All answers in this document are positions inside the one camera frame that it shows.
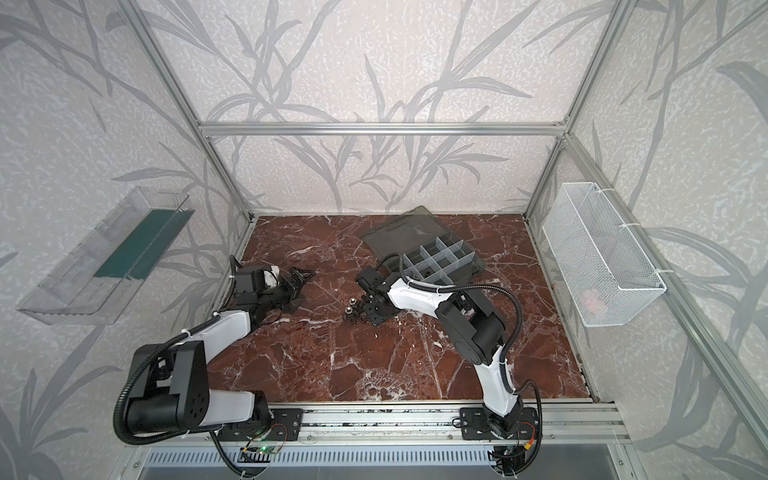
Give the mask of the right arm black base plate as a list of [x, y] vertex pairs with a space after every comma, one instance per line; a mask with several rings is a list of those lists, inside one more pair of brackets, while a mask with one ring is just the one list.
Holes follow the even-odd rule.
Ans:
[[539, 424], [538, 411], [533, 407], [523, 407], [520, 415], [509, 426], [502, 426], [500, 420], [491, 418], [483, 407], [461, 408], [454, 422], [454, 426], [461, 430], [462, 439], [467, 441], [529, 441], [535, 437]]

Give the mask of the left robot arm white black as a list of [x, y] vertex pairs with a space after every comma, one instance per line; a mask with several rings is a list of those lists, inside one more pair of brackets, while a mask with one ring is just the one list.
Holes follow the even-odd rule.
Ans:
[[222, 310], [174, 338], [138, 348], [113, 412], [115, 434], [144, 445], [225, 427], [261, 435], [274, 423], [261, 391], [211, 388], [208, 365], [254, 333], [272, 311], [300, 306], [312, 270], [231, 266], [231, 291]]

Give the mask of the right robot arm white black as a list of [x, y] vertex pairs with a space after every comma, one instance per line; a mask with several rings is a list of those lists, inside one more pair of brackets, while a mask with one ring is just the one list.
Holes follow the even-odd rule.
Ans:
[[[455, 350], [474, 366], [489, 417], [512, 421], [522, 408], [507, 368], [509, 351], [523, 322], [522, 306], [514, 295], [493, 285], [441, 286], [398, 273], [385, 277], [372, 267], [363, 269], [356, 283], [363, 294], [346, 307], [346, 320], [365, 320], [378, 326], [402, 311], [437, 319]], [[507, 296], [515, 307], [516, 323], [509, 337], [504, 336], [506, 321], [485, 296], [487, 291]]]

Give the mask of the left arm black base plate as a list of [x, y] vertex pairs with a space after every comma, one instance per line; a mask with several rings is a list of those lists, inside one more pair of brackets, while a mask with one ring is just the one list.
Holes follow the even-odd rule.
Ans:
[[267, 420], [225, 425], [217, 434], [222, 442], [273, 441], [295, 442], [301, 430], [304, 410], [276, 408]]

